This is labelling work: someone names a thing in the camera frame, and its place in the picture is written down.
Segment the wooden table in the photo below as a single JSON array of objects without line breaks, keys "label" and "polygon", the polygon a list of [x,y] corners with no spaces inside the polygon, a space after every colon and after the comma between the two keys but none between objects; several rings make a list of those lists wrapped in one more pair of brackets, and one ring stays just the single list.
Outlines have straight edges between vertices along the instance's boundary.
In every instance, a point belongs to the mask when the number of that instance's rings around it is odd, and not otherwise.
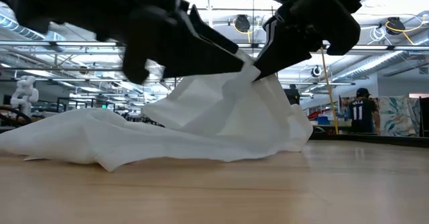
[{"label": "wooden table", "polygon": [[223,163],[98,165],[0,155],[0,223],[427,224],[429,150],[310,142]]}]

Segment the person in background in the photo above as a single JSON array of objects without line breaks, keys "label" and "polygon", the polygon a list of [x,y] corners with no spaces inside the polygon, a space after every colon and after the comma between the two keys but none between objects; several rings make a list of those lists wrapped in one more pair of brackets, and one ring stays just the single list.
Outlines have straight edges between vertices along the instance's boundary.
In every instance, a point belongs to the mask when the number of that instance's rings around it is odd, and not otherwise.
[{"label": "person in background", "polygon": [[369,96],[368,89],[360,88],[356,92],[357,100],[349,105],[354,133],[380,134],[380,114],[377,105]]}]

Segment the white cloth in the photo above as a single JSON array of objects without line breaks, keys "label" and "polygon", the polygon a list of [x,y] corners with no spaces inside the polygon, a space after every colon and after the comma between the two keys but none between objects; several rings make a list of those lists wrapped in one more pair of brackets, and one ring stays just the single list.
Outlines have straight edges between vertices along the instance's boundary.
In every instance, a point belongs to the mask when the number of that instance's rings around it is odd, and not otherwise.
[{"label": "white cloth", "polygon": [[167,128],[127,122],[106,109],[80,109],[0,134],[0,150],[108,171],[149,158],[233,161],[300,151],[312,133],[302,109],[290,106],[274,76],[252,83],[239,73],[185,78],[145,113]]}]

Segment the blue object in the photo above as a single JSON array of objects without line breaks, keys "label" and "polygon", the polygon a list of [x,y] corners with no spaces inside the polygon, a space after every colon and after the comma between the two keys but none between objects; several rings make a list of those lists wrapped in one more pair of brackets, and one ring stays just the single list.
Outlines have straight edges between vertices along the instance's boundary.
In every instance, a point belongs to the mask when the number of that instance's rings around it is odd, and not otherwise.
[{"label": "blue object", "polygon": [[316,117],[316,121],[318,125],[330,125],[328,117]]}]

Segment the white robot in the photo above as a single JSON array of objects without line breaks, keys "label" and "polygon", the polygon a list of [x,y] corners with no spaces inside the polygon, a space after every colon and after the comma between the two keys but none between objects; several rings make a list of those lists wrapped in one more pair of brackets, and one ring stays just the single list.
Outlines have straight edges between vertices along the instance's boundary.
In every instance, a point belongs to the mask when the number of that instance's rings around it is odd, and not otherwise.
[{"label": "white robot", "polygon": [[35,81],[34,76],[22,76],[11,98],[11,106],[13,108],[21,106],[20,111],[28,117],[32,114],[32,103],[39,101],[39,91],[33,87]]}]

